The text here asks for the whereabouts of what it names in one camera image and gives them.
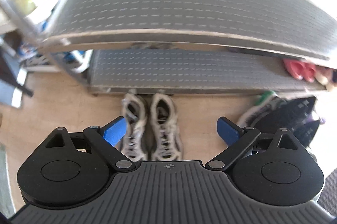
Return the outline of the black white sneaker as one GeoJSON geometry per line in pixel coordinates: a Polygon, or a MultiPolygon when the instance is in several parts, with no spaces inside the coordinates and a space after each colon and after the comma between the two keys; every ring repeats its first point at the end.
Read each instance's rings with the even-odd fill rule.
{"type": "Polygon", "coordinates": [[[183,145],[178,125],[178,113],[172,98],[155,94],[150,106],[150,124],[154,135],[152,161],[182,161],[183,145]]]}
{"type": "Polygon", "coordinates": [[[145,101],[136,94],[126,94],[122,100],[122,116],[126,120],[126,133],[119,150],[131,161],[146,161],[148,152],[143,139],[147,123],[145,101]]]}

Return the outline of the black teal running sneaker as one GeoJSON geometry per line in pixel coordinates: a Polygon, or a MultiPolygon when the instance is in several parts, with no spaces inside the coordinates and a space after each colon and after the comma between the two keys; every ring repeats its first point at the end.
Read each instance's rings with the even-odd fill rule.
{"type": "Polygon", "coordinates": [[[316,96],[285,99],[274,91],[264,92],[237,121],[239,127],[254,127],[261,133],[288,129],[306,148],[324,121],[315,111],[316,96]]]}

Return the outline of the pink slide slipper left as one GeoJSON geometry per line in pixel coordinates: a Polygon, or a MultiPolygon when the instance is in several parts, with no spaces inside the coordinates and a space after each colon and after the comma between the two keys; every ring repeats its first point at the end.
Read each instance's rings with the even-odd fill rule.
{"type": "Polygon", "coordinates": [[[305,69],[305,65],[296,60],[292,59],[283,59],[283,64],[287,72],[296,80],[303,79],[303,72],[305,69]]]}

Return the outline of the pink slide slipper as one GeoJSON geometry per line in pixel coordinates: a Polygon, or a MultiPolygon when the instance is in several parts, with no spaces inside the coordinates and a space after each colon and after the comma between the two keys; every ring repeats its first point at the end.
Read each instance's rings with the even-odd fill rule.
{"type": "Polygon", "coordinates": [[[296,60],[292,59],[283,59],[283,64],[287,72],[296,80],[303,79],[303,72],[305,69],[305,65],[296,60]]]}
{"type": "Polygon", "coordinates": [[[316,74],[316,65],[312,63],[305,63],[303,70],[303,78],[305,79],[305,81],[313,83],[315,81],[315,74],[316,74]]]}

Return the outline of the pink slide slipper right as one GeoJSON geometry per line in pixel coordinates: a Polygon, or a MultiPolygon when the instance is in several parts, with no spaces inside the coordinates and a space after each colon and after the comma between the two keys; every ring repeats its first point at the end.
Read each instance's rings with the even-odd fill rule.
{"type": "Polygon", "coordinates": [[[305,63],[303,70],[303,78],[305,79],[305,81],[313,83],[315,81],[315,74],[316,74],[316,65],[312,63],[305,63]]]}

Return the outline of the pink fluffy slipper left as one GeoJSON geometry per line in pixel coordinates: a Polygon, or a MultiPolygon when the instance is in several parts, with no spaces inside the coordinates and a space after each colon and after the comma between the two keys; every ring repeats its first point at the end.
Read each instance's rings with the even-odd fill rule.
{"type": "Polygon", "coordinates": [[[333,75],[333,70],[330,68],[316,66],[315,78],[323,86],[330,83],[333,75]]]}

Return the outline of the pink fluffy slipper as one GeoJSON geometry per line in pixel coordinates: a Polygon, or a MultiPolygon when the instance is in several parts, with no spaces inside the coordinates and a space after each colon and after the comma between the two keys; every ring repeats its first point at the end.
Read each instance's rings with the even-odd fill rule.
{"type": "Polygon", "coordinates": [[[330,68],[316,66],[315,78],[323,86],[330,83],[333,75],[333,70],[330,68]]]}
{"type": "Polygon", "coordinates": [[[334,92],[337,89],[337,71],[334,70],[332,73],[332,78],[326,85],[326,90],[329,92],[334,92]]]}

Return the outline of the pink fluffy slipper right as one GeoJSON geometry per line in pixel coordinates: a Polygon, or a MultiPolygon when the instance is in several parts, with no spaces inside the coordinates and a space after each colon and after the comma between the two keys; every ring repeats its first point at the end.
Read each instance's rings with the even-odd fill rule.
{"type": "Polygon", "coordinates": [[[334,70],[332,73],[332,78],[326,85],[326,90],[329,92],[334,92],[337,89],[337,71],[334,70]]]}

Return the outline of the metal perforated shoe rack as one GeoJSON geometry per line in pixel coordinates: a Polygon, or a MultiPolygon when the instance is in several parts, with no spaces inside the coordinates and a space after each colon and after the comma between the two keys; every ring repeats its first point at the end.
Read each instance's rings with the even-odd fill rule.
{"type": "Polygon", "coordinates": [[[92,94],[317,90],[282,60],[336,67],[336,20],[307,0],[58,0],[45,30],[1,8],[92,94]]]}

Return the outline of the houndstooth trouser leg right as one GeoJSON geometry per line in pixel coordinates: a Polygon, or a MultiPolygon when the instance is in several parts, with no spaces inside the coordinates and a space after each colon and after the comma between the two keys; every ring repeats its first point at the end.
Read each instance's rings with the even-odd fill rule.
{"type": "Polygon", "coordinates": [[[337,210],[337,169],[325,181],[325,186],[320,194],[318,204],[336,217],[337,210]]]}

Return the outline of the houndstooth trouser leg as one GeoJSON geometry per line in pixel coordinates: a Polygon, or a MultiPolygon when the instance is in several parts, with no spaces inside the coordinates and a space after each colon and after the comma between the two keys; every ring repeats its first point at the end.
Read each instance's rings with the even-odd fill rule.
{"type": "Polygon", "coordinates": [[[1,144],[0,149],[0,183],[1,183],[1,213],[9,218],[15,214],[15,206],[9,182],[6,148],[1,144]]]}
{"type": "Polygon", "coordinates": [[[318,204],[336,217],[337,210],[337,169],[325,181],[325,186],[320,194],[318,204]]]}

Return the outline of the houndstooth trouser leg left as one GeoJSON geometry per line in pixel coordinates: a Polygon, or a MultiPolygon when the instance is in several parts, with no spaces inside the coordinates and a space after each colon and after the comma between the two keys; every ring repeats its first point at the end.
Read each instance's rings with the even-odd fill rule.
{"type": "Polygon", "coordinates": [[[9,218],[15,214],[15,206],[9,182],[6,148],[1,144],[0,149],[0,183],[1,183],[1,213],[9,218]]]}

